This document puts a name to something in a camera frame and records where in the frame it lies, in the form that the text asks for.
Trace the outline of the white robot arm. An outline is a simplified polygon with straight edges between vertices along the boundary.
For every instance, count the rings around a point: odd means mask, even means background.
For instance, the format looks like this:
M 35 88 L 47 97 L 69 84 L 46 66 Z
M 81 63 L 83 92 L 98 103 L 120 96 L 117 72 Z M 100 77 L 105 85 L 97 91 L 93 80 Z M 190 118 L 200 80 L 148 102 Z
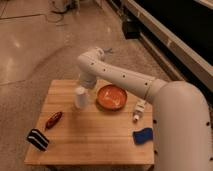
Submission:
M 196 86 L 107 64 L 99 47 L 79 55 L 77 62 L 82 86 L 93 88 L 102 78 L 152 105 L 155 171 L 213 171 L 210 111 Z

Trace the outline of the white robot base far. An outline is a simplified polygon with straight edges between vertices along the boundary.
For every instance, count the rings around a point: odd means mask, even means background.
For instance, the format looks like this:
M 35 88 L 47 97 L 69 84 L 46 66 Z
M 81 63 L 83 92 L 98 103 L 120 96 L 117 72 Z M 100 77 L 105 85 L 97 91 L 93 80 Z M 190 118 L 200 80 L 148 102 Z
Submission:
M 79 7 L 79 0 L 49 0 L 50 10 L 56 14 L 64 14 Z

